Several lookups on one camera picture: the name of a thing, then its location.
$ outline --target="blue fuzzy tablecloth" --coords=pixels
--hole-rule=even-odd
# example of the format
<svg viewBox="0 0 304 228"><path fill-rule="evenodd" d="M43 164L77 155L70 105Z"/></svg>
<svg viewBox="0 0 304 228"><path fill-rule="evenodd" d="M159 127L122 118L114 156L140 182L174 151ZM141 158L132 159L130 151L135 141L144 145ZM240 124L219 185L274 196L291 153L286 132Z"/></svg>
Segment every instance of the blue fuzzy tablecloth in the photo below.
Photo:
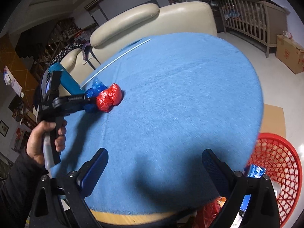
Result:
<svg viewBox="0 0 304 228"><path fill-rule="evenodd" d="M106 148L108 165L85 199L96 211L150 214L200 207L218 196L202 151L211 148L232 170L243 170L259 132L260 83L237 48L200 33L149 38L97 76L106 86L121 87L121 104L110 113L66 117L66 150L52 174L78 170ZM149 38L125 47L94 73Z"/></svg>

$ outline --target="white tiled floor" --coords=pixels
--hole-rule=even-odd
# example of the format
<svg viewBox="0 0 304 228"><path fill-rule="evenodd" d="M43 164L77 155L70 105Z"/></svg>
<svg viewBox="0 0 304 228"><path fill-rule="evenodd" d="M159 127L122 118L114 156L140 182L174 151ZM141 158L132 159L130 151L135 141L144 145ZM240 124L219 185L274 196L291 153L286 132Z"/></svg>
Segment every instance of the white tiled floor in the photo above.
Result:
<svg viewBox="0 0 304 228"><path fill-rule="evenodd" d="M286 124L286 139L297 150L304 172L304 72L295 75L285 64L270 54L265 53L250 43L230 33L219 33L251 61L259 76L264 103L283 108ZM291 217L284 228L290 228L304 208L304 187Z"/></svg>

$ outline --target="human hand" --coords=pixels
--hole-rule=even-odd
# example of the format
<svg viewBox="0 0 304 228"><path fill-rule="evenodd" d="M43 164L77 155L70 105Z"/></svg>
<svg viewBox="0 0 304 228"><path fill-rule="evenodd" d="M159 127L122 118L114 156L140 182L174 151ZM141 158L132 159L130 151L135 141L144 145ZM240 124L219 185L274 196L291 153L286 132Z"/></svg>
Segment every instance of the human hand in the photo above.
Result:
<svg viewBox="0 0 304 228"><path fill-rule="evenodd" d="M63 121L62 127L58 130L59 137L55 140L56 151L61 152L65 149L65 134L67 121ZM55 122L40 122L29 136L26 153L34 159L40 166L45 164L43 150L42 150L42 135L45 132L50 132L56 127Z"/></svg>

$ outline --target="poster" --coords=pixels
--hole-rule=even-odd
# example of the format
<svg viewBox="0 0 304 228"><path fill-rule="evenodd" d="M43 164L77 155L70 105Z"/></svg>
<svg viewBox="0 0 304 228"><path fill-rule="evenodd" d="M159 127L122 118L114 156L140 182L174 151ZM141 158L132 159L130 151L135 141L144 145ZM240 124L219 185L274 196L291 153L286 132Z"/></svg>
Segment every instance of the poster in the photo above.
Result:
<svg viewBox="0 0 304 228"><path fill-rule="evenodd" d="M16 81L15 77L12 75L11 71L7 66L5 66L4 68L4 81L6 85L11 85L11 87L14 89L18 96L21 95L22 87Z"/></svg>
<svg viewBox="0 0 304 228"><path fill-rule="evenodd" d="M17 128L15 134L15 141L13 142L13 147L11 147L11 149L17 153L20 153L21 150L26 146L29 136L30 132L20 127Z"/></svg>

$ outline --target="red plastic basket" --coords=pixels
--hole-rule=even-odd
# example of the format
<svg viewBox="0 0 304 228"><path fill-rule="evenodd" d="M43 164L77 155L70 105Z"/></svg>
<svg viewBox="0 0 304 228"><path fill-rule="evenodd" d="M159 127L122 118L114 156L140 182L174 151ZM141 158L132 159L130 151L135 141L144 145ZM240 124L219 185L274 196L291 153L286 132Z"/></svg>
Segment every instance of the red plastic basket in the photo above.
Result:
<svg viewBox="0 0 304 228"><path fill-rule="evenodd" d="M281 185L282 191L277 203L280 224L283 227L297 204L302 187L302 166L296 150L279 135L261 133L248 161L248 165L250 164L266 168L270 179ZM203 219L197 217L200 222L196 223L200 228L207 228L219 212L219 204L215 200L198 211Z"/></svg>

